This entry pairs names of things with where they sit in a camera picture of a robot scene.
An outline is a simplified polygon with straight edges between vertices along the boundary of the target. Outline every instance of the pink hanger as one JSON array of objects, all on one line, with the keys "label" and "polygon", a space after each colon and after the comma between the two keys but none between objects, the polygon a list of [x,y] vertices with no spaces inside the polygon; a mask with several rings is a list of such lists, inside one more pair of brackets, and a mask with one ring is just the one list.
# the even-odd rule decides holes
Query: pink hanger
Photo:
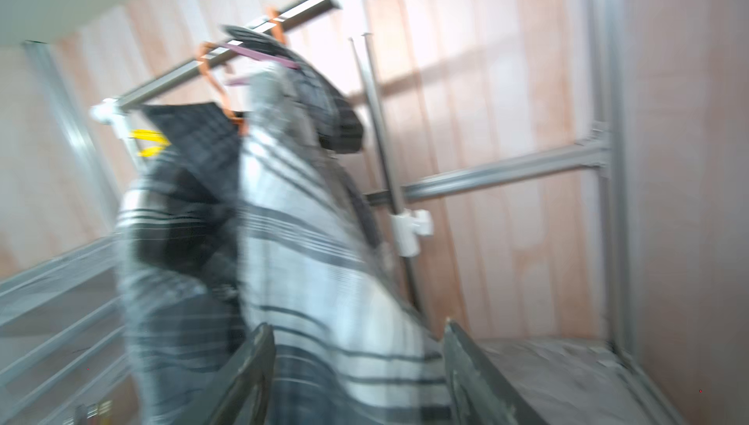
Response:
[{"label": "pink hanger", "polygon": [[238,55],[252,58],[253,60],[256,60],[256,61],[276,61],[276,63],[281,64],[281,66],[284,66],[290,69],[299,69],[299,65],[296,64],[292,60],[287,60],[286,58],[281,58],[281,57],[273,56],[273,55],[266,55],[265,53],[260,53],[259,51],[250,50],[249,48],[245,48],[244,46],[231,45],[229,43],[217,43],[217,46],[228,48]]}]

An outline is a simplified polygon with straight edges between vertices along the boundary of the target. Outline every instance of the wooden wall panel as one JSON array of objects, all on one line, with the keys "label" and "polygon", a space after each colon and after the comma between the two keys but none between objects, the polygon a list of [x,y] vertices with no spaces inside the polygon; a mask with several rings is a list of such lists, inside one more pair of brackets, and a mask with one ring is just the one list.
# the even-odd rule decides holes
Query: wooden wall panel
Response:
[{"label": "wooden wall panel", "polygon": [[627,0],[637,354],[688,423],[749,423],[747,0]]},{"label": "wooden wall panel", "polygon": [[106,234],[21,47],[0,49],[0,279]]},{"label": "wooden wall panel", "polygon": [[[130,0],[61,40],[62,64],[88,107],[182,62],[201,40],[221,38],[220,24],[243,24],[268,5],[290,1]],[[589,77],[578,60],[586,43],[581,0],[367,0],[367,7],[404,182],[585,135]],[[342,15],[317,18],[288,39],[361,113],[365,147],[340,160],[364,192],[381,188],[378,151]],[[247,63],[235,64],[241,71]],[[232,95],[242,104],[236,89]],[[157,101],[213,97],[202,81],[194,81]],[[95,131],[105,149],[119,147],[110,145],[111,133]],[[111,151],[107,156],[124,158]],[[113,167],[121,183],[132,175],[128,165]],[[581,176],[420,204],[436,226],[419,257],[435,332],[452,317],[477,338],[604,335],[601,261],[591,248],[598,231],[597,190],[590,179],[583,187]],[[377,214],[386,227],[384,210]]]}]

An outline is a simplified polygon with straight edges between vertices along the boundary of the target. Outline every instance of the hanging clothes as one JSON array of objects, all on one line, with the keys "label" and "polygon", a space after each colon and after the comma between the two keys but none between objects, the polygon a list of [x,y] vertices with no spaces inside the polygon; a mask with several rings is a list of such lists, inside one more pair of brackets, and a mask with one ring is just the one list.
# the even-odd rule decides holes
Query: hanging clothes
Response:
[{"label": "hanging clothes", "polygon": [[[322,149],[358,150],[361,123],[320,74],[265,38],[251,48],[283,48],[303,68],[259,66],[244,145],[216,104],[143,108],[171,145],[124,196],[116,230],[142,422],[173,423],[262,321],[279,347],[268,423],[446,420],[438,345],[385,275],[366,200]],[[324,205],[299,207],[310,199]]]},{"label": "hanging clothes", "polygon": [[258,66],[240,157],[240,306],[276,339],[268,423],[451,423],[440,345],[367,245],[291,77]]}]

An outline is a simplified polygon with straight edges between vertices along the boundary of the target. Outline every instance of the gray fabric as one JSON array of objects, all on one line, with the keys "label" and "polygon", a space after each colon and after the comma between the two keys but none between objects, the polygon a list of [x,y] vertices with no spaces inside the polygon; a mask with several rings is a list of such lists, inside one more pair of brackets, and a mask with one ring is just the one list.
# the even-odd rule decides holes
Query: gray fabric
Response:
[{"label": "gray fabric", "polygon": [[269,421],[447,423],[440,346],[366,243],[289,77],[258,66],[240,157],[242,313],[279,352]]}]

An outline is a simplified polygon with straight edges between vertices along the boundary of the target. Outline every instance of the metal bar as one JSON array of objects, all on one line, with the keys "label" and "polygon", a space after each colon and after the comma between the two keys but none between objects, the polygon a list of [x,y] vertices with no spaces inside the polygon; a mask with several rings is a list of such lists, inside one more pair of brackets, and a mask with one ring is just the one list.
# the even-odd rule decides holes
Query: metal bar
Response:
[{"label": "metal bar", "polygon": [[687,425],[687,421],[684,420],[679,411],[676,410],[676,407],[671,404],[668,398],[666,398],[642,368],[636,365],[632,370],[632,376],[639,386],[639,388],[634,388],[635,394],[644,402],[650,404],[653,413],[667,418],[666,420],[660,420],[661,423],[667,423],[668,425]]},{"label": "metal bar", "polygon": [[0,284],[0,328],[117,265],[112,237],[105,237]]},{"label": "metal bar", "polygon": [[[84,394],[88,393],[90,389],[92,389],[94,386],[97,386],[99,383],[102,383],[105,379],[107,379],[109,376],[113,376],[114,379],[117,379],[118,376],[121,376],[121,380],[126,378],[126,373],[129,371],[129,366],[127,362],[127,354],[124,354],[120,356],[117,360],[112,362],[111,365],[109,365],[107,368],[104,369],[100,374],[96,376],[96,378],[92,379],[90,382],[86,383],[82,388],[80,388],[78,391],[73,393],[72,396],[68,397],[68,399],[62,403],[57,409],[55,409],[52,413],[47,415],[40,423],[39,425],[51,425],[52,423],[59,423],[56,422],[55,419],[59,418],[59,415],[64,414],[65,411],[70,409],[70,407],[79,401],[80,397]],[[112,392],[112,389],[118,384],[118,381],[115,381],[114,383],[110,384],[110,388],[107,388],[98,394],[98,399],[95,402],[98,402],[98,400],[103,399],[107,394]]]},{"label": "metal bar", "polygon": [[596,120],[608,125],[611,162],[599,171],[604,258],[614,352],[634,351],[621,73],[622,0],[587,0]]},{"label": "metal bar", "polygon": [[[593,139],[528,156],[507,158],[489,165],[433,175],[406,185],[403,190],[408,201],[456,195],[578,168],[599,167],[606,163],[607,154],[608,142],[603,138]],[[369,205],[387,204],[387,195],[387,191],[368,194]]]},{"label": "metal bar", "polygon": [[21,399],[18,402],[15,402],[13,404],[13,408],[7,413],[5,416],[5,419],[8,420],[13,417],[15,417],[19,412],[23,411],[26,407],[30,406],[34,401],[39,399],[42,394],[49,391],[52,386],[54,386],[57,383],[60,383],[60,381],[67,375],[73,372],[76,368],[84,364],[84,362],[88,361],[91,357],[98,354],[104,347],[111,344],[114,340],[120,338],[122,336],[122,331],[124,330],[123,326],[120,326],[119,328],[116,328],[114,331],[110,332],[107,336],[105,336],[102,340],[97,342],[96,344],[89,347],[85,352],[83,352],[81,355],[76,357],[73,361],[71,361],[68,365],[66,365],[62,370],[57,372],[56,374],[49,377],[45,382],[37,386],[32,392],[26,394],[23,399]]},{"label": "metal bar", "polygon": [[[380,86],[375,73],[374,62],[371,59],[372,49],[369,37],[369,34],[353,35],[351,36],[351,45],[353,46],[353,53],[357,59],[359,74],[364,86],[364,93],[372,120],[372,129],[374,130],[374,136],[377,138],[380,167],[385,179],[385,186],[388,189],[385,192],[387,193],[390,211],[398,215],[405,211],[406,199],[400,180],[398,179],[396,162],[391,156],[392,146],[390,145],[387,126],[385,125],[385,115],[382,111]],[[422,315],[426,315],[424,311],[424,297],[420,288],[421,285],[417,282],[416,261],[412,257],[402,257],[402,260],[406,272],[406,289],[408,295],[417,311]]]},{"label": "metal bar", "polygon": [[80,115],[81,109],[73,101],[55,64],[50,46],[24,42],[23,49],[41,81],[50,110],[73,151],[82,176],[93,190],[102,220],[111,230],[115,227],[121,198],[112,170],[101,160],[89,128]]},{"label": "metal bar", "polygon": [[[280,11],[281,15],[274,20],[280,23],[284,30],[291,30],[331,10],[333,7],[333,0],[300,0],[283,8]],[[274,23],[268,22],[267,17],[263,17],[250,22],[247,27],[265,33],[270,31],[270,28],[274,25]],[[208,61],[211,67],[222,65],[237,56],[236,53],[225,48],[214,50],[213,54],[215,56]],[[169,92],[199,75],[197,62],[190,59],[158,78],[125,93],[117,99],[117,106],[126,111],[128,108],[136,107]]]},{"label": "metal bar", "polygon": [[9,383],[19,374],[31,368],[33,365],[39,363],[48,355],[55,350],[59,349],[63,344],[68,342],[76,335],[83,332],[86,328],[90,327],[100,319],[103,319],[107,315],[117,311],[118,299],[110,300],[104,305],[101,305],[96,310],[90,312],[83,318],[72,325],[60,331],[57,335],[46,341],[44,344],[39,345],[36,349],[33,349],[28,354],[22,356],[12,364],[8,365],[0,371],[0,386]]}]

